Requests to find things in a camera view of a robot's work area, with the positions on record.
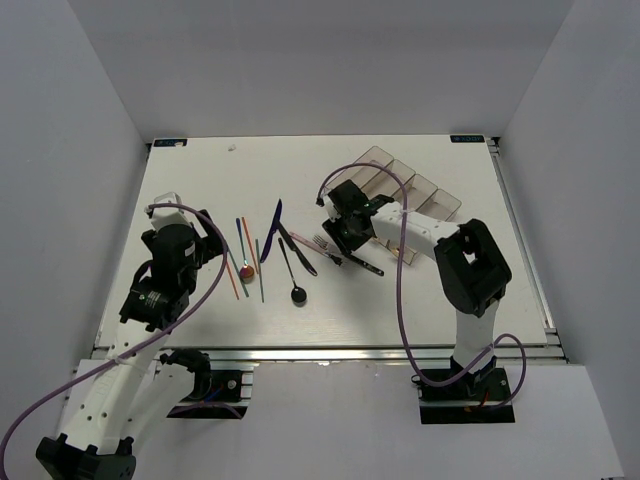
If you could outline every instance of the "black spoon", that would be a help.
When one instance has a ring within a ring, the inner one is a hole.
[[[301,307],[307,301],[307,292],[304,288],[296,285],[296,279],[293,277],[293,272],[291,271],[291,265],[289,265],[289,259],[287,258],[287,251],[284,248],[284,242],[282,238],[278,238],[278,243],[280,244],[280,250],[282,250],[282,254],[284,255],[284,261],[287,262],[287,268],[289,269],[289,275],[291,275],[291,281],[293,282],[293,290],[291,290],[291,300],[298,307]]]

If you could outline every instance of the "black mounting base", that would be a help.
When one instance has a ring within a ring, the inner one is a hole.
[[[421,371],[434,381],[444,381],[451,376],[451,370],[446,368]],[[491,408],[511,395],[504,368],[495,368],[483,379],[482,384],[484,388],[482,393],[477,395],[478,398],[469,398],[463,393],[463,389],[419,386],[420,423],[423,425],[515,423],[511,405]]]
[[[214,402],[228,403],[233,406],[241,415],[244,415],[247,408],[239,407],[235,404],[242,401],[242,378],[246,372],[242,370],[211,370],[211,387],[205,395],[197,398],[187,397],[183,401],[199,401],[206,399],[209,395],[220,389],[220,392],[212,399]],[[169,413],[167,418],[216,418],[235,419],[236,417],[224,408],[196,408],[181,413]]]

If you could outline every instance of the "blue knife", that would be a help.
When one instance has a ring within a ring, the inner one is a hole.
[[[267,239],[264,241],[264,247],[262,249],[262,255],[260,255],[260,263],[264,263],[269,255],[269,251],[271,251],[271,242],[273,242],[273,235],[278,231],[278,226],[280,225],[280,215],[282,215],[282,200],[278,200],[278,205],[276,205],[276,211],[273,214],[273,220],[271,221],[271,227],[269,228],[269,233],[267,234]]]

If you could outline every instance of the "utensil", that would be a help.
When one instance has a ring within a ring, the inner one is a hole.
[[[273,220],[271,220],[271,227],[269,227],[269,233],[267,234],[267,239],[264,241],[262,255],[260,255],[260,263],[264,263],[267,260],[267,256],[271,251],[271,242],[273,241],[273,235],[278,231],[280,215],[282,215],[282,200],[278,200],[278,204],[276,205],[276,211],[273,214]]]
[[[302,266],[307,269],[307,272],[309,272],[314,277],[317,277],[318,272],[316,272],[316,269],[313,268],[311,262],[307,260],[307,257],[304,256],[304,253],[300,251],[300,249],[296,245],[296,242],[293,241],[291,235],[289,235],[289,232],[287,232],[287,229],[282,225],[282,222],[278,222],[278,231],[280,232],[280,235],[282,236],[284,241],[287,243],[287,246],[298,256],[298,260],[300,260]]]
[[[260,245],[258,245],[257,238],[256,238],[256,255],[260,257]],[[262,286],[262,267],[258,269],[258,277],[260,277],[260,296],[262,297],[262,303],[264,303],[264,287]]]
[[[330,247],[333,247],[333,245],[331,245],[329,242],[327,242],[320,235],[314,235],[313,236],[313,241],[316,243],[316,245],[318,245],[323,250],[329,251]],[[370,263],[365,262],[361,258],[358,258],[355,255],[351,255],[351,254],[344,254],[342,252],[341,252],[341,254],[344,255],[344,258],[346,258],[348,260],[351,260],[356,265],[360,265],[365,270],[369,270],[371,273],[375,273],[376,275],[378,275],[380,277],[384,277],[384,271],[383,270],[380,270],[379,268],[374,267],[373,265],[371,265]]]
[[[256,266],[256,270],[260,273],[260,265],[256,262],[256,256],[253,253],[253,244],[251,242],[251,235],[249,235],[249,229],[247,228],[247,221],[242,217],[242,226],[244,227],[244,234],[247,236],[247,243],[249,244],[249,251],[251,251],[251,259],[253,260],[253,264]]]
[[[238,227],[238,236],[240,237],[240,247],[242,248],[242,258],[244,259],[244,265],[240,268],[240,278],[243,282],[248,282],[255,275],[255,270],[249,262],[247,262],[247,254],[244,251],[244,240],[242,239],[242,227],[240,226],[240,219],[236,218],[236,226]]]
[[[291,271],[291,265],[289,265],[289,259],[287,258],[287,251],[284,248],[284,242],[282,238],[278,238],[278,243],[280,244],[280,249],[282,250],[282,255],[284,255],[284,261],[287,262],[287,268],[289,269],[289,275],[291,275],[291,281],[293,282],[293,290],[291,290],[291,300],[297,306],[302,306],[307,301],[307,292],[304,288],[296,285],[296,279],[293,276],[293,272]]]
[[[233,287],[233,292],[236,294],[236,300],[240,300],[240,295],[238,295],[238,288],[236,287],[236,281],[233,279],[233,274],[231,273],[231,267],[229,267],[229,260],[227,260],[227,273],[229,274],[229,279],[231,280],[231,286]]]
[[[316,242],[316,245],[318,245],[321,249],[328,250],[329,242],[327,242],[320,235],[314,235],[313,236],[313,241]]]
[[[236,263],[236,259],[233,257],[233,253],[231,253],[231,249],[230,248],[227,248],[227,252],[229,253],[229,258],[231,258],[231,263],[233,264],[233,269],[236,271],[236,275],[238,275],[238,278],[240,279],[240,286],[242,287],[242,290],[244,291],[244,296],[249,298],[249,291],[247,290],[247,286],[242,281],[242,277],[240,276],[240,270],[238,270],[238,264]]]
[[[301,243],[305,247],[308,247],[311,250],[313,250],[314,252],[318,252],[320,255],[327,257],[328,259],[332,260],[333,263],[335,263],[336,265],[338,266],[342,265],[342,259],[340,257],[336,257],[334,254],[325,251],[324,249],[320,248],[320,246],[316,245],[313,242],[310,242],[306,238],[298,235],[297,233],[289,232],[289,235],[291,235],[291,238],[293,238],[296,242]]]
[[[365,262],[361,258],[356,257],[355,255],[346,254],[344,258],[351,260],[356,265],[360,265],[365,270],[369,270],[371,273],[375,273],[379,277],[384,277],[384,271],[380,270],[378,267],[374,267],[370,263]]]

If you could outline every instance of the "black knife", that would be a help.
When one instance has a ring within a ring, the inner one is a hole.
[[[355,255],[351,255],[350,253],[344,254],[344,258],[351,260],[353,263],[360,265],[365,270],[369,270],[371,273],[375,273],[379,277],[384,277],[384,271],[380,270],[378,267],[374,267],[368,262],[365,262],[361,258],[356,257]]]
[[[262,246],[262,255],[260,255],[260,263],[264,263],[267,260],[267,255],[271,250],[271,242],[273,241],[273,235],[278,231],[278,224],[280,223],[280,215],[282,215],[282,200],[278,200],[276,205],[276,211],[273,214],[273,220],[271,220],[271,227],[269,227],[269,233],[267,239]]]
[[[286,228],[282,226],[281,222],[278,222],[278,231],[280,232],[280,236],[282,236],[284,243],[286,243],[287,246],[293,252],[295,252],[295,254],[298,256],[298,260],[300,260],[300,263],[302,263],[302,266],[307,269],[307,272],[309,272],[314,277],[317,277],[318,272],[316,272],[316,269],[313,268],[313,265],[311,265],[311,262],[307,260],[307,257],[304,256],[304,253],[300,251],[300,249],[298,248],[298,245],[296,245],[296,242],[293,241],[293,238],[291,238],[291,235],[289,235],[289,232],[287,232]]]

